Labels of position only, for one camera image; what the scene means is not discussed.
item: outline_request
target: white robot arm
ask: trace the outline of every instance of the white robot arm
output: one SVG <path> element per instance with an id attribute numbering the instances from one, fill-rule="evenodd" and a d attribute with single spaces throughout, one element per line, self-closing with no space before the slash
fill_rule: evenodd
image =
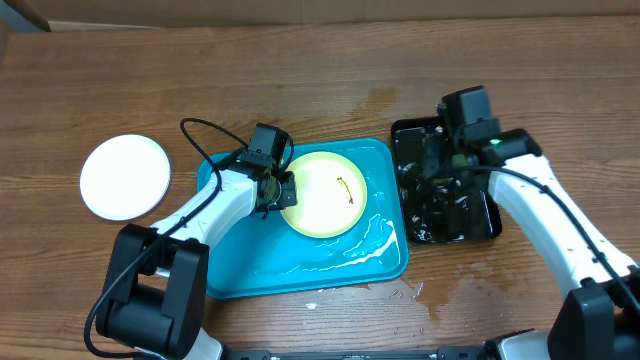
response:
<path id="1" fill-rule="evenodd" d="M 291 158 L 280 165 L 287 141 L 292 145 L 286 132 L 258 124 L 248 148 L 233 153 L 240 159 L 227 157 L 227 169 L 216 169 L 216 176 L 178 211 L 150 228 L 125 226 L 87 324 L 95 314 L 100 335 L 141 351 L 124 355 L 219 359 L 222 345 L 200 328 L 209 253 L 245 216 L 297 203 L 294 175 L 284 171 Z M 169 278 L 165 291 L 138 283 L 138 274 L 154 272 Z M 92 353 L 123 356 L 97 350 L 87 329 L 85 342 Z"/>
<path id="2" fill-rule="evenodd" d="M 548 186 L 562 199 L 580 221 L 598 250 L 604 253 L 619 276 L 629 275 L 629 266 L 636 263 L 611 244 L 564 191 L 553 174 L 549 161 L 543 155 L 527 154 L 505 161 L 505 169 L 526 175 Z M 531 184 L 501 172 L 492 172 L 489 195 L 511 214 L 522 228 L 560 286 L 563 297 L 581 287 L 587 278 L 597 283 L 611 280 L 602 264 L 593 261 L 593 252 L 587 247 L 576 227 L 547 194 Z"/>

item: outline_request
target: white plate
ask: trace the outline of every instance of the white plate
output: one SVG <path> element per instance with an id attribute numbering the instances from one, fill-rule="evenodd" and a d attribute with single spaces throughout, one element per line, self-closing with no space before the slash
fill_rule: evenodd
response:
<path id="1" fill-rule="evenodd" d="M 169 187 L 171 167 L 160 145 L 122 135 L 98 146 L 80 174 L 87 207 L 108 220 L 129 220 L 153 209 Z"/>
<path id="2" fill-rule="evenodd" d="M 289 165 L 296 181 L 298 204 L 282 210 L 296 231 L 315 238 L 337 236 L 358 222 L 367 205 L 367 184 L 349 159 L 313 152 Z"/>

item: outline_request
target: yellow-rimmed plate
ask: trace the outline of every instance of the yellow-rimmed plate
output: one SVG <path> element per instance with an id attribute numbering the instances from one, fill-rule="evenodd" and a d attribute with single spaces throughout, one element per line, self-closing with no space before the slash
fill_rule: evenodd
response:
<path id="1" fill-rule="evenodd" d="M 314 238 L 337 236 L 358 222 L 367 205 L 367 184 L 349 159 L 319 151 L 293 161 L 298 204 L 281 211 L 296 231 Z"/>

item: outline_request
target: wire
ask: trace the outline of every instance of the wire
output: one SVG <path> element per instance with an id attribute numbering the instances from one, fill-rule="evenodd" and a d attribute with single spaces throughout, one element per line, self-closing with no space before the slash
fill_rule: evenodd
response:
<path id="1" fill-rule="evenodd" d="M 225 156 L 224 158 L 222 158 L 216 163 L 216 169 L 218 170 L 228 169 L 229 166 L 233 162 L 235 162 L 240 155 L 242 155 L 243 151 L 244 151 L 243 147 L 232 151 L 229 155 Z"/>
<path id="2" fill-rule="evenodd" d="M 632 310 L 635 312 L 636 317 L 640 319 L 640 304 L 638 303 L 638 300 L 635 298 L 635 296 L 633 295 L 629 287 L 624 283 L 622 278 L 613 269 L 611 264 L 609 264 L 609 261 L 607 261 L 606 256 L 602 252 L 600 252 L 600 250 L 598 250 L 593 240 L 591 240 L 591 238 L 589 237 L 589 234 L 587 233 L 587 231 L 584 229 L 584 227 L 582 226 L 580 221 L 575 217 L 575 215 L 571 212 L 569 207 L 562 201 L 562 199 L 558 197 L 558 195 L 556 195 L 553 191 L 551 191 L 551 189 L 547 185 L 542 185 L 536 180 L 522 173 L 519 173 L 517 171 L 513 171 L 510 169 L 505 169 L 497 166 L 483 166 L 483 165 L 464 166 L 459 168 L 451 168 L 451 169 L 448 169 L 446 172 L 454 173 L 454 172 L 473 172 L 473 171 L 482 171 L 482 172 L 496 171 L 496 172 L 501 172 L 501 173 L 505 173 L 505 174 L 517 177 L 518 179 L 528 182 L 529 184 L 535 186 L 541 192 L 547 194 L 553 201 L 555 201 L 555 203 L 558 204 L 560 209 L 562 209 L 562 211 L 565 213 L 569 221 L 573 224 L 573 226 L 575 226 L 576 230 L 578 230 L 578 233 L 580 233 L 580 235 L 584 239 L 584 242 L 587 243 L 587 246 L 589 247 L 591 252 L 593 252 L 593 255 L 595 256 L 595 258 L 602 264 L 602 267 L 604 267 L 604 269 L 609 273 L 609 275 L 614 280 L 614 282 L 618 285 L 620 290 L 622 290 L 624 297 L 628 301 L 628 305 L 632 307 Z"/>
<path id="3" fill-rule="evenodd" d="M 287 170 L 287 168 L 289 167 L 289 164 L 291 164 L 291 159 L 293 159 L 293 138 L 289 134 L 287 134 L 287 137 L 289 138 L 289 147 L 291 148 L 291 151 L 289 152 L 289 158 L 287 159 L 287 161 L 285 161 L 278 170 L 278 175 L 284 174 L 285 170 Z"/>
<path id="4" fill-rule="evenodd" d="M 141 351 L 113 353 L 113 352 L 99 350 L 98 348 L 95 347 L 95 345 L 93 345 L 93 342 L 91 341 L 91 328 L 93 326 L 93 320 L 96 317 L 98 309 L 100 308 L 102 303 L 104 303 L 104 301 L 107 299 L 109 294 L 113 292 L 113 289 L 115 289 L 115 287 L 122 281 L 122 279 L 124 279 L 127 275 L 129 275 L 129 273 L 131 273 L 134 269 L 137 270 L 137 267 L 141 263 L 144 263 L 144 261 L 148 260 L 148 257 L 152 254 L 153 250 L 155 250 L 158 246 L 164 244 L 165 241 L 169 238 L 169 236 L 171 236 L 171 234 L 173 234 L 178 229 L 186 225 L 191 219 L 193 219 L 194 216 L 196 216 L 200 211 L 202 211 L 202 209 L 207 207 L 207 205 L 209 205 L 211 201 L 213 201 L 213 199 L 218 195 L 218 193 L 222 189 L 222 177 L 220 176 L 219 169 L 217 168 L 216 164 L 213 162 L 211 157 L 206 152 L 204 152 L 204 150 L 202 150 L 202 148 L 195 142 L 195 140 L 193 140 L 191 135 L 189 135 L 189 133 L 187 132 L 187 129 L 184 126 L 184 124 L 186 124 L 187 122 L 196 122 L 196 123 L 211 126 L 231 136 L 232 138 L 240 142 L 244 147 L 248 146 L 246 142 L 244 142 L 242 139 L 240 139 L 236 135 L 220 127 L 219 125 L 216 125 L 209 121 L 194 119 L 194 118 L 186 118 L 180 122 L 180 130 L 182 130 L 182 133 L 187 138 L 189 143 L 191 143 L 191 145 L 193 145 L 193 147 L 205 158 L 205 160 L 209 163 L 209 165 L 211 165 L 211 171 L 213 171 L 216 175 L 216 180 L 217 180 L 216 186 L 213 192 L 211 193 L 211 195 L 209 195 L 202 203 L 200 203 L 200 205 L 198 205 L 195 209 L 193 209 L 191 212 L 189 212 L 184 217 L 182 217 L 180 221 L 178 221 L 175 225 L 173 225 L 169 230 L 161 234 L 156 239 L 156 241 L 151 243 L 151 245 L 149 245 L 142 252 L 140 252 L 140 254 L 138 254 L 138 256 L 120 273 L 120 275 L 118 275 L 118 277 L 115 278 L 115 280 L 111 283 L 111 285 L 107 288 L 107 290 L 105 290 L 102 293 L 102 295 L 100 295 L 96 303 L 91 308 L 91 311 L 87 316 L 87 321 L 85 322 L 85 326 L 84 326 L 84 344 L 89 350 L 89 352 L 91 352 L 95 356 L 107 358 L 107 359 L 126 359 L 126 358 L 133 358 L 133 357 L 159 359 L 159 357 L 154 354 L 149 354 Z M 237 157 L 237 154 L 239 154 L 239 152 L 236 150 L 230 156 L 235 155 Z"/>

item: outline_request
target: water spill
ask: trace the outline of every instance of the water spill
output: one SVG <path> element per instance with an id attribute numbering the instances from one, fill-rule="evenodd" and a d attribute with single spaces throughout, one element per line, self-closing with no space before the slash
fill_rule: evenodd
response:
<path id="1" fill-rule="evenodd" d="M 345 235 L 324 241 L 299 241 L 293 250 L 295 257 L 282 259 L 283 266 L 262 273 L 286 275 L 295 272 L 329 271 L 365 263 L 371 259 L 377 259 L 383 267 L 397 265 L 400 250 L 394 223 L 380 214 L 375 214 L 366 224 L 362 237 L 357 240 L 353 235 Z M 285 267 L 287 260 L 295 261 L 295 264 Z"/>
<path id="2" fill-rule="evenodd" d="M 493 302 L 496 301 L 495 299 L 527 291 L 531 258 L 518 257 L 516 259 L 512 255 L 522 247 L 522 243 L 518 242 L 506 244 L 498 244 L 497 242 L 467 243 L 447 246 L 447 259 L 456 259 L 456 261 L 441 260 L 442 256 L 437 254 L 438 249 L 429 249 L 432 254 L 434 251 L 436 252 L 433 255 L 429 254 L 433 271 L 427 275 L 416 276 L 411 276 L 409 275 L 411 273 L 408 272 L 401 280 L 416 291 L 419 289 L 420 280 L 425 280 L 421 296 L 415 300 L 427 306 L 434 324 L 440 324 L 441 320 L 447 323 L 447 319 L 444 317 L 449 318 L 449 315 L 453 316 L 454 313 L 454 307 L 448 305 L 467 304 L 471 298 Z M 499 318 L 503 309 L 495 308 L 492 311 L 495 311 L 493 316 Z"/>
<path id="3" fill-rule="evenodd" d="M 378 202 L 378 203 L 379 203 L 379 202 L 381 202 L 381 201 L 384 201 L 384 199 L 385 199 L 384 193 L 383 193 L 382 191 L 375 192 L 375 193 L 374 193 L 373 195 L 371 195 L 371 196 L 373 196 L 373 198 L 374 198 L 374 199 L 376 200 L 376 202 Z"/>
<path id="4" fill-rule="evenodd" d="M 420 283 L 420 287 L 418 288 L 418 290 L 416 291 L 416 294 L 413 295 L 411 297 L 411 300 L 415 300 L 418 298 L 418 296 L 420 296 L 420 294 L 422 293 L 422 289 L 424 288 L 424 281 Z"/>

